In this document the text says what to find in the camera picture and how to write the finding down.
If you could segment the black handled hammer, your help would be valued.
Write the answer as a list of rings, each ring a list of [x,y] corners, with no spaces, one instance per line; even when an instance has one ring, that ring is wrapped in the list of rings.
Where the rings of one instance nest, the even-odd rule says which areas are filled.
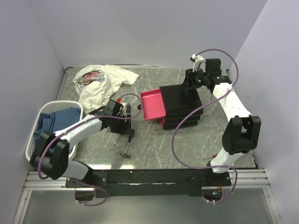
[[[124,153],[120,152],[120,156],[124,159],[130,159],[131,158],[131,156],[128,154],[128,150],[129,150],[131,140],[133,139],[134,133],[135,133],[135,131],[134,131],[134,129],[132,129],[131,133],[129,134],[128,143],[127,143],[127,147],[126,147],[125,152]]]

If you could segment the pink top drawer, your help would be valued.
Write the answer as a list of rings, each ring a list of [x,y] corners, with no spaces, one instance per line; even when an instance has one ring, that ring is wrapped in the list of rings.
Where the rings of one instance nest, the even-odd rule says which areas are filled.
[[[160,89],[141,92],[144,120],[160,119],[166,116]]]

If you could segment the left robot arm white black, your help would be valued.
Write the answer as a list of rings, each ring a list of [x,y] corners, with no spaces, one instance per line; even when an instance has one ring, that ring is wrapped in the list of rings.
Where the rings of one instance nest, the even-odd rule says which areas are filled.
[[[131,114],[119,102],[109,100],[106,106],[93,110],[81,121],[54,133],[44,131],[36,142],[29,163],[45,178],[75,178],[83,188],[93,182],[93,170],[88,165],[69,158],[69,150],[89,135],[103,129],[124,135],[130,133]]]

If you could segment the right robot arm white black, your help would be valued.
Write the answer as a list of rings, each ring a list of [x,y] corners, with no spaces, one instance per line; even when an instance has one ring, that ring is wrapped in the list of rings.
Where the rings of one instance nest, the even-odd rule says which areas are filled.
[[[253,116],[242,104],[233,89],[232,81],[222,75],[219,58],[204,59],[193,55],[193,68],[186,71],[183,90],[196,90],[205,86],[219,100],[228,119],[222,136],[222,149],[209,165],[212,170],[205,173],[205,182],[215,186],[242,155],[256,149],[261,128],[259,116]]]

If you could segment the black drawer cabinet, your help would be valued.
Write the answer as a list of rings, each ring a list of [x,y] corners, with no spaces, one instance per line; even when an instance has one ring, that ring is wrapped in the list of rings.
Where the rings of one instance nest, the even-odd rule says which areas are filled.
[[[174,130],[189,113],[202,106],[197,90],[177,84],[161,86],[160,91],[166,112],[161,118],[164,130]]]

